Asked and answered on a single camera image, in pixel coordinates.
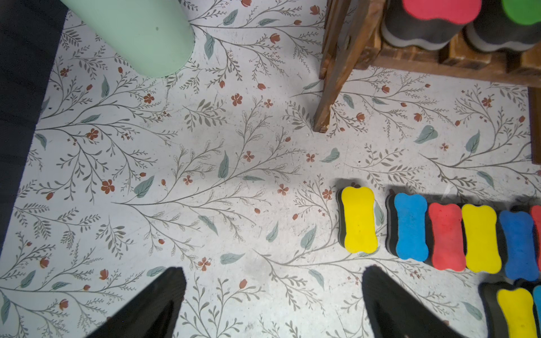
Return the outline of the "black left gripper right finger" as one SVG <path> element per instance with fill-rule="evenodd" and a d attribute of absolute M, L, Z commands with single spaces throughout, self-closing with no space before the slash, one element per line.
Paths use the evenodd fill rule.
<path fill-rule="evenodd" d="M 362 276 L 363 301 L 375 337 L 459 337 L 377 266 Z"/>

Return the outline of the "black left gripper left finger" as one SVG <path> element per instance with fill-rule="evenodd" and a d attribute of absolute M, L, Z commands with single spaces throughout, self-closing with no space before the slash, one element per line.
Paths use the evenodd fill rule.
<path fill-rule="evenodd" d="M 170 267 L 89 336 L 172 337 L 186 288 L 183 269 Z"/>

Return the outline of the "blue eraser top shelf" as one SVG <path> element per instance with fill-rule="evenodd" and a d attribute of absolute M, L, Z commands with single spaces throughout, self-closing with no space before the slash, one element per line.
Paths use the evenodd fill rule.
<path fill-rule="evenodd" d="M 499 222 L 507 247 L 506 277 L 535 282 L 540 272 L 536 261 L 533 218 L 524 211 L 502 211 Z"/>
<path fill-rule="evenodd" d="M 399 259 L 425 262 L 429 256 L 425 216 L 428 202 L 419 194 L 391 194 L 386 199 L 385 247 Z"/>

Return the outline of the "blue eraser shelf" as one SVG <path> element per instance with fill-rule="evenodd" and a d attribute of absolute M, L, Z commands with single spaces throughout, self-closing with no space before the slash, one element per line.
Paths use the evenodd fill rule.
<path fill-rule="evenodd" d="M 541 285 L 536 285 L 532 291 L 533 302 L 534 302 L 534 315 L 537 325 L 537 337 L 541 338 Z"/>
<path fill-rule="evenodd" d="M 535 282 L 540 272 L 536 261 L 533 218 L 524 211 L 502 211 L 499 222 L 507 247 L 506 277 Z"/>
<path fill-rule="evenodd" d="M 385 247 L 399 259 L 425 262 L 429 256 L 425 216 L 428 202 L 419 194 L 391 194 L 386 199 Z"/>

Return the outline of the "red eraser top shelf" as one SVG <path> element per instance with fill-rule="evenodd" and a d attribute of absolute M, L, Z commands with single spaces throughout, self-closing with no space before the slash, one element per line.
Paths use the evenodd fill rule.
<path fill-rule="evenodd" d="M 428 207 L 430 225 L 427 263 L 437 270 L 462 272 L 466 254 L 462 228 L 462 210 L 457 204 L 432 203 Z"/>
<path fill-rule="evenodd" d="M 532 206 L 530 209 L 530 215 L 534 223 L 534 244 L 535 244 L 535 255 L 538 270 L 541 270 L 541 206 Z"/>

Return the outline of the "yellow eraser top shelf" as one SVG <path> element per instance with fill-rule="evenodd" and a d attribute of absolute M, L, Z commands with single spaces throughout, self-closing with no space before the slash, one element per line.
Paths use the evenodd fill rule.
<path fill-rule="evenodd" d="M 337 195 L 340 207 L 339 243 L 351 254 L 378 249 L 375 196 L 368 187 L 345 187 Z"/>
<path fill-rule="evenodd" d="M 497 241 L 497 214 L 491 206 L 462 206 L 466 267 L 473 273 L 497 274 L 502 259 Z"/>

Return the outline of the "yellow eraser shelf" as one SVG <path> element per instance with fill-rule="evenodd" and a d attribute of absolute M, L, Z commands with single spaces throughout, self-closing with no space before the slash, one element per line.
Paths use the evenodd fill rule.
<path fill-rule="evenodd" d="M 502 259 L 497 241 L 497 214 L 491 206 L 462 206 L 466 267 L 473 273 L 497 274 Z"/>
<path fill-rule="evenodd" d="M 482 283 L 489 337 L 540 337 L 535 297 L 529 289 L 507 283 Z"/>
<path fill-rule="evenodd" d="M 339 243 L 351 254 L 378 249 L 375 196 L 368 187 L 345 187 L 337 195 L 340 207 Z"/>

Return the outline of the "yellow eraser bottom shelf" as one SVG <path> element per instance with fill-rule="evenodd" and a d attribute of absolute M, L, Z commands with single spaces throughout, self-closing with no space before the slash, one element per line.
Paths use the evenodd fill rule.
<path fill-rule="evenodd" d="M 540 337 L 535 297 L 529 289 L 507 283 L 482 283 L 489 337 Z"/>

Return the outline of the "wooden two-tier shelf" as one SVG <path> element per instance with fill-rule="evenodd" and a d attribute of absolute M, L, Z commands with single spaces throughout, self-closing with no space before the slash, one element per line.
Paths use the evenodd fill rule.
<path fill-rule="evenodd" d="M 331 106 L 354 69 L 369 66 L 507 83 L 528 87 L 531 119 L 532 162 L 540 163 L 540 45 L 515 54 L 481 54 L 467 45 L 463 33 L 455 35 L 441 52 L 418 47 L 395 48 L 382 41 L 378 31 L 383 22 L 385 1 L 359 1 L 344 47 L 339 36 L 349 1 L 328 1 L 323 38 L 323 59 L 319 77 L 324 81 L 313 129 L 325 133 L 331 119 Z"/>

